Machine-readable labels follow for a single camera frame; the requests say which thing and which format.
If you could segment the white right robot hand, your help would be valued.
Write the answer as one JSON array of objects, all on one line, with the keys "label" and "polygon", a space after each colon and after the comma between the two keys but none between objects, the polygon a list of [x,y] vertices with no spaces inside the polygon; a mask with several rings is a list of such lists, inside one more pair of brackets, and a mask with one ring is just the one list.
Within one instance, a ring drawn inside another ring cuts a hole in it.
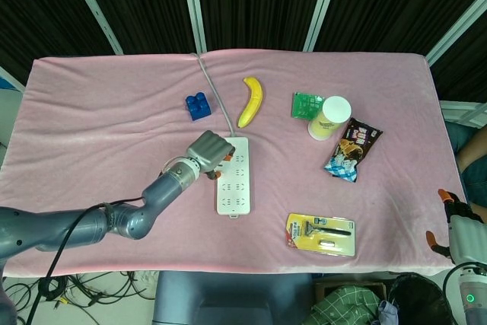
[{"label": "white right robot hand", "polygon": [[457,195],[439,189],[447,218],[449,244],[441,246],[431,231],[425,232],[431,250],[451,259],[455,265],[467,262],[486,264],[486,223]]}]

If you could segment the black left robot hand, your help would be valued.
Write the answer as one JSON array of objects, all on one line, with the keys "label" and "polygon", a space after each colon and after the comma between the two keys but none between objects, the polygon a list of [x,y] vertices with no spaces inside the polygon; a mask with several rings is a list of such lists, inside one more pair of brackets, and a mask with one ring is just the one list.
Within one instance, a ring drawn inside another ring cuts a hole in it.
[{"label": "black left robot hand", "polygon": [[220,135],[207,130],[197,138],[186,150],[186,157],[199,165],[199,172],[210,180],[221,176],[218,166],[222,161],[233,158],[235,147]]}]

